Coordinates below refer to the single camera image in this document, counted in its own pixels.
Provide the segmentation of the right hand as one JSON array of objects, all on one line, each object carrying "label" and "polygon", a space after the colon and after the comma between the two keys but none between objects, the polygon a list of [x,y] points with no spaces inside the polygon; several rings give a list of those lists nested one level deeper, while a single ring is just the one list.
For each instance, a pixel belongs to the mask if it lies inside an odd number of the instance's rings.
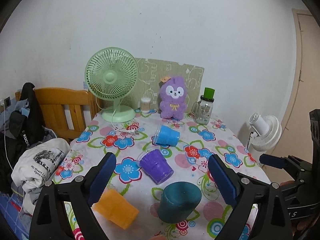
[{"label": "right hand", "polygon": [[294,238],[313,227],[319,219],[319,189],[305,179],[280,184]]}]

